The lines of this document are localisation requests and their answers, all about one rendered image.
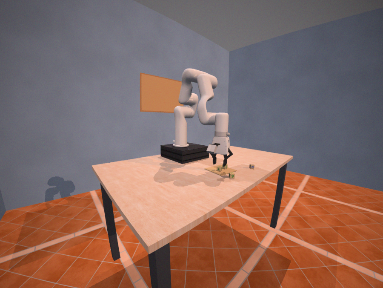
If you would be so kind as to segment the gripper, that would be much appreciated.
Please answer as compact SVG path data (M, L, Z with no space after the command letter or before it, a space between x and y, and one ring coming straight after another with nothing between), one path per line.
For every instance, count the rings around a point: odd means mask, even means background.
M233 155L233 153L230 150L229 137L214 136L212 144L215 144L215 143L220 144L220 145L218 145L216 153L211 154L211 156L213 158L213 164L216 164L216 161L217 161L216 155L221 154L224 156L223 166L226 166L227 165L227 159ZM229 154L229 155L227 156L227 154Z

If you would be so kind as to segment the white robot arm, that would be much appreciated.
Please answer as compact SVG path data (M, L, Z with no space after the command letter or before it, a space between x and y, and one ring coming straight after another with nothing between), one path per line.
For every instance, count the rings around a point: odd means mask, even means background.
M198 96L192 93L192 83L198 84L201 100L198 104ZM228 113L207 112L206 102L214 97L213 89L217 87L217 79L206 72L196 69L186 69L182 74L182 85L179 94L179 103L187 106L177 106L174 109L175 140L173 146L187 147L187 122L185 118L192 118L196 109L199 120L203 125L215 125L214 135L227 137L229 115ZM198 107L197 107L198 105Z

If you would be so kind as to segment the tan flat mat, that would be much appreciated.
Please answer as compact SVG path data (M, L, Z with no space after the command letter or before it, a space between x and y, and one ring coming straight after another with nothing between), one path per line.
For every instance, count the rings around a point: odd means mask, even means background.
M217 166L222 166L222 165L217 165ZM229 174L229 172L235 172L235 171L237 171L237 170L234 170L234 169L232 169L232 168L226 168L226 169L224 169L224 168L222 168L222 171L217 171L217 166L213 166L213 167L208 167L208 168L204 168L205 170L208 170L208 171L210 171L210 172L213 172L213 173L215 173L215 174L218 174L218 175L220 175L220 176L223 176L223 175L225 175L225 174Z

